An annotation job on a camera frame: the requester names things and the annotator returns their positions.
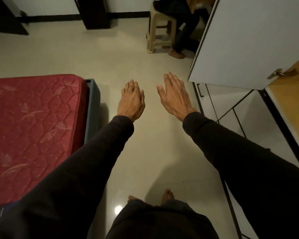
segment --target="beige stool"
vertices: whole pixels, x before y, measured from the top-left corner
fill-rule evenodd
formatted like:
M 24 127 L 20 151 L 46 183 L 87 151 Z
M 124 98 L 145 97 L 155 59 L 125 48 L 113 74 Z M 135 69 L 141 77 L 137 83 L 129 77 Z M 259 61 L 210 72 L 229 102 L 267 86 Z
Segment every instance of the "beige stool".
M 176 34 L 176 19 L 170 16 L 167 16 L 163 13 L 160 13 L 154 9 L 153 3 L 150 7 L 150 32 L 147 33 L 147 52 L 153 53 L 154 52 L 154 46 L 160 45 L 160 46 L 172 46 L 175 42 L 175 34 Z M 165 26 L 157 26 L 157 22 L 165 20 L 167 21 L 167 25 Z M 156 40 L 156 29 L 157 28 L 167 28 L 168 32 L 171 32 L 171 38 L 168 41 L 161 41 Z

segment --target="hand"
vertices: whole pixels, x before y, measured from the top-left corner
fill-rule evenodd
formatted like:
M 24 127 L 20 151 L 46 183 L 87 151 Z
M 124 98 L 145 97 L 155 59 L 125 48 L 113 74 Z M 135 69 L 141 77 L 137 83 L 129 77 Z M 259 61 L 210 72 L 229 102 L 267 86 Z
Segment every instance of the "hand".
M 122 89 L 117 115 L 126 116 L 134 122 L 140 118 L 144 109 L 144 90 L 140 90 L 138 83 L 134 80 L 128 81 Z
M 183 122 L 189 113 L 197 111 L 192 108 L 184 82 L 177 76 L 172 75 L 171 72 L 164 74 L 164 82 L 166 92 L 162 85 L 156 85 L 161 103 L 170 114 Z

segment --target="bare foot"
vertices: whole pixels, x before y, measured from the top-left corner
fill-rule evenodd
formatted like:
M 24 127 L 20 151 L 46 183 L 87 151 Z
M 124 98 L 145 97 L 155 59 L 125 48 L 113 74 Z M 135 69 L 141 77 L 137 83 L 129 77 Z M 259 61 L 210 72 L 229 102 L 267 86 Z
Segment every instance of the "bare foot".
M 128 202 L 130 202 L 130 201 L 132 201 L 132 200 L 134 200 L 134 199 L 139 199 L 139 198 L 136 198 L 136 197 L 134 197 L 134 196 L 132 196 L 132 195 L 129 195 L 129 196 L 128 196 Z
M 180 60 L 183 59 L 183 58 L 185 58 L 185 55 L 183 53 L 178 53 L 178 52 L 176 52 L 173 49 L 169 50 L 168 55 L 172 56 L 172 57 L 174 57 L 176 59 L 180 59 Z
M 168 201 L 169 199 L 174 199 L 174 194 L 171 191 L 171 189 L 166 189 L 165 193 L 163 194 L 163 199 L 162 199 L 161 205 L 165 204 L 166 201 Z

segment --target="black long-sleeve shirt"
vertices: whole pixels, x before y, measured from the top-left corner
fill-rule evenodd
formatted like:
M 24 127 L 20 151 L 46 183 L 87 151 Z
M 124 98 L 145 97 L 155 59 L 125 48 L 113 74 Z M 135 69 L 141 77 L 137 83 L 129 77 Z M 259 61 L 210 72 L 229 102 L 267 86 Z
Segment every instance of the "black long-sleeve shirt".
M 227 182 L 259 238 L 299 235 L 299 168 L 193 112 L 185 132 Z M 0 238 L 86 238 L 132 121 L 116 116 L 0 218 Z M 108 238 L 217 238 L 203 218 L 155 209 L 114 226 Z

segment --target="bed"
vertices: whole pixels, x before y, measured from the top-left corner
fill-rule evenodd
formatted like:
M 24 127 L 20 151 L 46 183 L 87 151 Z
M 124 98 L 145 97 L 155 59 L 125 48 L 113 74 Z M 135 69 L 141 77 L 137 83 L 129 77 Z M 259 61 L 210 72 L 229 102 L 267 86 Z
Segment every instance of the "bed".
M 99 108 L 94 80 L 0 79 L 0 204 L 19 200 L 94 136 Z

